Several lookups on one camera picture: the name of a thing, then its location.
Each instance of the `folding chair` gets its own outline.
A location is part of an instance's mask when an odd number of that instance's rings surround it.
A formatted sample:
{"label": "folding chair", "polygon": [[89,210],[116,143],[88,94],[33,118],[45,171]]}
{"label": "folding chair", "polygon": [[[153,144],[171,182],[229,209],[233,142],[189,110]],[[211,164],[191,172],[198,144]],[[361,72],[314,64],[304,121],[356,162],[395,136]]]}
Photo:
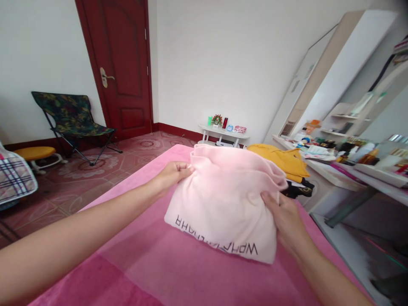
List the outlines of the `folding chair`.
{"label": "folding chair", "polygon": [[[38,106],[43,110],[44,115],[51,126],[51,130],[54,132],[64,154],[65,150],[58,135],[60,135],[61,138],[68,142],[72,147],[68,157],[76,151],[89,163],[90,166],[94,166],[105,148],[123,153],[123,151],[111,141],[116,129],[104,127],[95,123],[94,118],[92,117],[91,104],[88,96],[42,93],[37,91],[32,91],[31,94]],[[54,119],[55,126],[52,125],[49,115]],[[106,135],[107,137],[105,144],[102,144],[101,141],[101,136],[103,135]],[[88,138],[90,141],[89,137],[94,136],[98,137],[99,147],[102,149],[95,161],[90,161],[78,149],[82,140]],[[113,144],[116,149],[108,147],[109,144]]]}

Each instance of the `stool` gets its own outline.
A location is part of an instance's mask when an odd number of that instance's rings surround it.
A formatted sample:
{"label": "stool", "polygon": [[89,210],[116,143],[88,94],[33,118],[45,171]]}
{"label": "stool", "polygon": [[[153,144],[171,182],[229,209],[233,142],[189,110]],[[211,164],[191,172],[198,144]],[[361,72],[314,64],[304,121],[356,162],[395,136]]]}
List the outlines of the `stool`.
{"label": "stool", "polygon": [[[14,153],[20,155],[26,161],[30,162],[35,173],[42,174],[42,175],[46,174],[46,172],[40,169],[43,169],[43,168],[46,168],[46,167],[49,167],[49,166],[52,166],[58,163],[66,164],[68,162],[67,160],[64,160],[61,155],[59,155],[58,153],[55,153],[55,149],[53,147],[28,147],[28,148],[24,148],[20,150],[15,150]],[[52,164],[48,164],[46,166],[39,167],[35,163],[35,161],[38,159],[44,159],[52,155],[55,155],[56,157],[58,157],[58,160]]]}

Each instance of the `patterned floor tile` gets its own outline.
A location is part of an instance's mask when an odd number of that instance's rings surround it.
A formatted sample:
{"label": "patterned floor tile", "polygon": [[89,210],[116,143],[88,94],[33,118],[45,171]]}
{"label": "patterned floor tile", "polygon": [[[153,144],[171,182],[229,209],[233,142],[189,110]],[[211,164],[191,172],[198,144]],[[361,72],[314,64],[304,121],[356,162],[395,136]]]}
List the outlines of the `patterned floor tile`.
{"label": "patterned floor tile", "polygon": [[26,224],[25,226],[19,228],[16,230],[17,234],[19,234],[21,237],[25,237],[39,229],[42,229],[43,227],[46,227],[47,225],[54,223],[55,221],[61,220],[63,218],[66,218],[68,215],[60,210],[59,208],[56,208],[45,215],[41,216],[37,220]]}
{"label": "patterned floor tile", "polygon": [[[116,143],[123,153],[105,149],[92,167],[76,153],[67,164],[51,166],[45,175],[37,176],[37,192],[25,202],[0,212],[0,217],[26,236],[77,212],[170,147],[177,144],[193,147],[195,143],[158,131]],[[94,148],[83,154],[94,159],[100,150]],[[7,240],[0,237],[0,249],[6,245]]]}
{"label": "patterned floor tile", "polygon": [[0,236],[0,249],[4,248],[4,247],[6,247],[6,246],[8,246],[10,244],[11,243],[7,239]]}
{"label": "patterned floor tile", "polygon": [[51,203],[60,206],[73,198],[77,198],[88,190],[105,183],[104,178],[95,178],[83,181],[72,181],[53,184],[43,196]]}
{"label": "patterned floor tile", "polygon": [[12,229],[18,229],[55,208],[46,198],[33,194],[23,199],[19,204],[0,212],[0,218]]}
{"label": "patterned floor tile", "polygon": [[85,192],[81,196],[62,204],[59,208],[62,209],[64,212],[68,213],[69,215],[72,215],[77,211],[81,210],[82,208],[84,208],[92,201],[99,198],[105,192],[110,190],[114,185],[115,185],[114,183],[107,181],[102,185],[96,186],[91,190]]}

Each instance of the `yellow cloth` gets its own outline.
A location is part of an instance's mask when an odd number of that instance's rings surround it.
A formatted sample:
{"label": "yellow cloth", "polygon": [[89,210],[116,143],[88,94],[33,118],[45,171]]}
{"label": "yellow cloth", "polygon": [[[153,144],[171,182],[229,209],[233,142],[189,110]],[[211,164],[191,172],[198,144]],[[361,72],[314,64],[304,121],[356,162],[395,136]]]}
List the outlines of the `yellow cloth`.
{"label": "yellow cloth", "polygon": [[310,176],[299,153],[300,149],[282,151],[269,144],[252,144],[248,150],[273,161],[286,173],[287,179],[301,183],[303,178]]}
{"label": "yellow cloth", "polygon": [[28,147],[15,150],[14,153],[23,157],[26,161],[32,161],[49,157],[55,153],[53,147]]}

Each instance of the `forearm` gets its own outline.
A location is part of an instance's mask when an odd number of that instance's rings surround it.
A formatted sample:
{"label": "forearm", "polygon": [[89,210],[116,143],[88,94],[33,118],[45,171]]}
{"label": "forearm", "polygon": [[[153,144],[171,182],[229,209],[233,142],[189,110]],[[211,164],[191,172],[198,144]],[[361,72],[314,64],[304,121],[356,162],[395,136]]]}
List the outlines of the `forearm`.
{"label": "forearm", "polygon": [[372,306],[367,297],[314,245],[304,249],[296,259],[323,305]]}
{"label": "forearm", "polygon": [[25,304],[69,273],[158,198],[149,183],[0,250],[0,305]]}

